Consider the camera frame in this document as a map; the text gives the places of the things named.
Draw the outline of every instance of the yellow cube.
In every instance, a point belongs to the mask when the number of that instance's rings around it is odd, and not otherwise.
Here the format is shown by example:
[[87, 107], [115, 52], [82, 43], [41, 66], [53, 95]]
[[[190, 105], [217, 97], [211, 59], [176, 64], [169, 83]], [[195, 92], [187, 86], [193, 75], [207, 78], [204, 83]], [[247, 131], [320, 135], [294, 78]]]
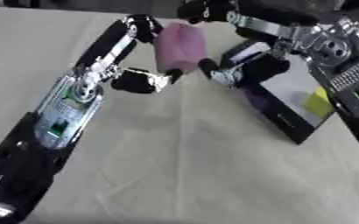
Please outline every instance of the yellow cube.
[[327, 92], [322, 87], [317, 88], [305, 102], [304, 107], [321, 118], [334, 110], [331, 103], [329, 103]]

